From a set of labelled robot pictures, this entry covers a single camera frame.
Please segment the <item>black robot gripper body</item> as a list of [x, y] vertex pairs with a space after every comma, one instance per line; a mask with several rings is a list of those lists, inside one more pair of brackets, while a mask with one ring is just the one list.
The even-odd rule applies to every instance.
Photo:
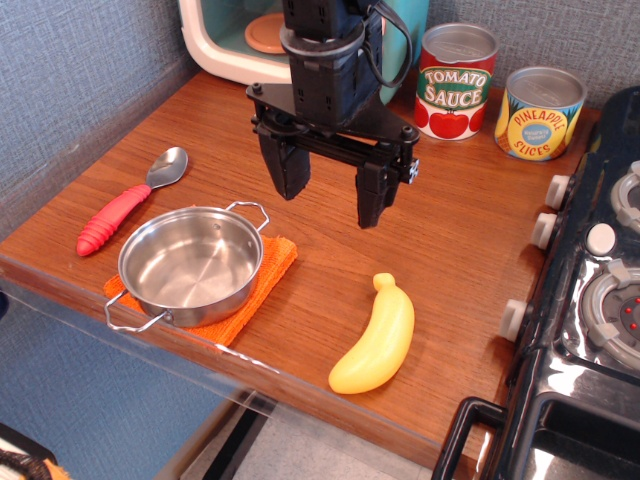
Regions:
[[297, 134], [310, 153], [362, 166], [389, 165], [399, 183], [411, 183], [419, 162], [413, 147], [419, 134], [381, 101], [382, 35], [353, 31], [324, 41], [283, 31], [289, 56], [288, 84], [255, 82], [247, 88], [256, 113], [256, 134]]

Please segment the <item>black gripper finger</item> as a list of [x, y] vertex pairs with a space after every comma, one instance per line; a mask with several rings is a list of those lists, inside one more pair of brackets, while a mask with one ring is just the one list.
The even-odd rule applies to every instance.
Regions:
[[365, 162], [357, 168], [357, 213], [362, 229], [378, 225], [384, 210], [393, 205], [398, 187], [398, 172], [389, 165]]
[[285, 200], [294, 199], [310, 180], [309, 151], [297, 145], [297, 134], [261, 132], [258, 139], [277, 193]]

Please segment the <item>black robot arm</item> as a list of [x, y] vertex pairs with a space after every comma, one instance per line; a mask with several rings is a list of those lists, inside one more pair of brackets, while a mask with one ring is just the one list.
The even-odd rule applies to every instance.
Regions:
[[247, 95], [261, 153], [277, 192], [295, 198], [310, 180], [311, 154], [356, 168], [358, 224], [377, 226], [419, 161], [418, 131], [387, 109], [382, 88], [400, 85], [413, 63], [413, 44], [396, 76], [383, 76], [383, 25], [411, 34], [384, 1], [286, 1], [281, 45], [288, 84], [254, 83]]

